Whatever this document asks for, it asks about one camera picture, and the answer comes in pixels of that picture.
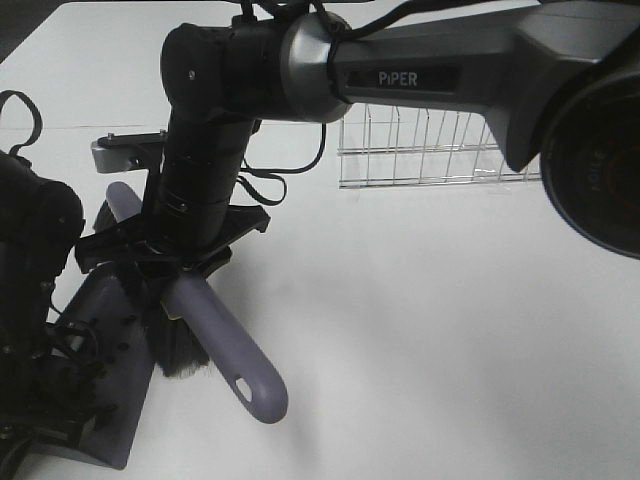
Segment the wire basket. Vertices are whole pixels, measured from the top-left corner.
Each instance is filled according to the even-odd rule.
[[[355,105],[341,120],[340,187],[525,182],[540,179],[536,158],[514,172],[481,115]]]

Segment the hanging hole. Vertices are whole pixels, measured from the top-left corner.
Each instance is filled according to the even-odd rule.
[[[240,391],[244,399],[247,402],[251,402],[251,396],[252,396],[251,387],[249,386],[249,384],[246,382],[244,378],[238,377],[236,379],[236,387],[238,387],[238,390]]]

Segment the white table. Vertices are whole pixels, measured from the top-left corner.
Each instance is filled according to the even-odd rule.
[[[380,3],[332,9],[373,18]],[[166,32],[237,10],[70,4],[0,66],[0,89],[43,110],[47,129],[24,154],[78,192],[89,222],[110,181],[143,185],[140,172],[94,173],[88,146],[164,125]],[[16,105],[5,148],[25,135]],[[248,158],[306,163],[318,134],[265,125]],[[240,241],[212,279],[287,382],[287,417],[259,424],[219,374],[156,372],[124,472],[34,455],[19,478],[639,478],[637,262],[574,233],[539,184],[340,191],[337,140],[334,126],[268,232]],[[81,280],[70,262],[56,302]]]

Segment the metal wire rack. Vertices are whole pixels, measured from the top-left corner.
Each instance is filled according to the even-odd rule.
[[[506,165],[477,114],[356,105],[341,120],[340,187],[525,182],[540,179],[536,158]]]

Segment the white tabletop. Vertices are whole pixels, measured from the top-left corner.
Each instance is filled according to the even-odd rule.
[[[374,17],[380,3],[332,10]],[[89,223],[110,181],[142,188],[140,172],[96,174],[88,146],[165,123],[166,31],[237,10],[70,4],[0,66],[0,89],[32,95],[48,127],[23,153],[77,191]],[[25,135],[10,112],[5,149]],[[318,137],[268,124],[247,158],[304,164]],[[338,190],[337,142],[334,125],[323,162],[291,179],[267,233],[238,242],[211,282],[282,373],[287,417],[258,423],[219,374],[156,372],[124,472],[33,455],[19,478],[640,477],[637,262],[574,233],[539,184]],[[56,302],[81,280],[70,262]]]

